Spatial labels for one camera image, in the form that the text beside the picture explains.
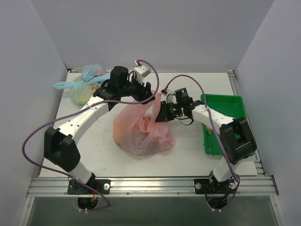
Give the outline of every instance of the plastic bag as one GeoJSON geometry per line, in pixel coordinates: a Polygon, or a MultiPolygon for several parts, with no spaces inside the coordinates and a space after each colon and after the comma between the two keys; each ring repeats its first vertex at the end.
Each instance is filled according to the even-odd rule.
{"type": "Polygon", "coordinates": [[[148,155],[165,151],[174,145],[168,122],[155,122],[161,106],[161,93],[146,105],[127,105],[113,121],[113,139],[123,150],[148,155]],[[152,107],[152,116],[145,115],[152,107]]]}
{"type": "Polygon", "coordinates": [[[71,88],[69,97],[76,105],[85,105],[100,85],[110,78],[100,65],[87,65],[73,82],[62,81],[53,84],[56,89],[71,88]]]}

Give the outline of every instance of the blue plastic bag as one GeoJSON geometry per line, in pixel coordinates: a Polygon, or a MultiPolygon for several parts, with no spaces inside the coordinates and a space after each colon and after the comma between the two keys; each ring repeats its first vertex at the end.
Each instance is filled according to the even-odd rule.
{"type": "Polygon", "coordinates": [[[53,84],[56,89],[67,89],[69,97],[76,105],[85,105],[93,93],[101,86],[101,84],[110,78],[110,73],[107,73],[100,65],[87,65],[79,77],[73,82],[62,81],[53,84]]]}

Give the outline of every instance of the screw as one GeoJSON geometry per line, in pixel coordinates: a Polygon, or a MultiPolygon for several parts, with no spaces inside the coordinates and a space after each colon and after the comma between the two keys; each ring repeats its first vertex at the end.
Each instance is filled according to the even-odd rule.
{"type": "Polygon", "coordinates": [[[235,189],[235,184],[234,183],[230,183],[229,184],[229,188],[231,188],[232,190],[235,189]]]}
{"type": "Polygon", "coordinates": [[[200,183],[196,183],[196,185],[194,186],[196,189],[201,189],[202,185],[200,183]]]}
{"type": "Polygon", "coordinates": [[[103,189],[104,189],[105,191],[108,191],[109,188],[110,188],[110,185],[109,185],[109,184],[104,184],[104,185],[103,185],[103,189]]]}

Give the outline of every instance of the tabletop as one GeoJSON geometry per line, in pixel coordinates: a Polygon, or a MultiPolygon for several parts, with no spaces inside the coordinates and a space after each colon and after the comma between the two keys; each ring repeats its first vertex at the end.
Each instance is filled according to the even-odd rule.
{"type": "MultiPolygon", "coordinates": [[[[160,87],[179,73],[159,73],[160,87]]],[[[73,81],[80,73],[68,73],[66,81],[73,81]]],[[[233,95],[227,73],[187,73],[195,78],[207,94],[233,95]]],[[[150,82],[155,89],[156,76],[151,73],[144,82],[150,82]]],[[[186,87],[189,96],[200,99],[201,90],[194,81],[180,77],[175,79],[170,89],[186,87]]],[[[131,101],[131,97],[122,100],[131,101]]],[[[97,177],[190,177],[208,176],[216,167],[221,156],[205,154],[202,124],[195,121],[190,126],[183,126],[178,120],[170,121],[169,128],[175,137],[175,145],[170,150],[147,156],[137,156],[121,150],[112,138],[112,123],[124,104],[117,104],[110,112],[96,121],[78,142],[82,163],[97,177]]],[[[57,118],[78,111],[81,106],[69,99],[69,90],[65,89],[57,112],[57,118]]],[[[58,121],[54,128],[68,119],[58,121]]],[[[44,159],[44,166],[60,169],[44,159]]],[[[239,175],[257,175],[254,157],[244,160],[237,168],[239,175]]],[[[40,177],[65,177],[58,173],[42,169],[40,177]]]]}

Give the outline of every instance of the metal bracket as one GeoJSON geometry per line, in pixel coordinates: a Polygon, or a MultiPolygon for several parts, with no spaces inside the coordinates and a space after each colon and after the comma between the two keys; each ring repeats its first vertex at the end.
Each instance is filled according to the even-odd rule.
{"type": "MultiPolygon", "coordinates": [[[[89,183],[91,188],[99,191],[101,194],[109,194],[111,181],[108,179],[94,179],[89,183]]],[[[80,185],[75,179],[69,181],[67,194],[93,194],[91,190],[80,185]]]]}
{"type": "Polygon", "coordinates": [[[210,179],[194,179],[194,189],[196,194],[233,194],[236,186],[234,179],[221,182],[218,186],[210,184],[210,179]]]}

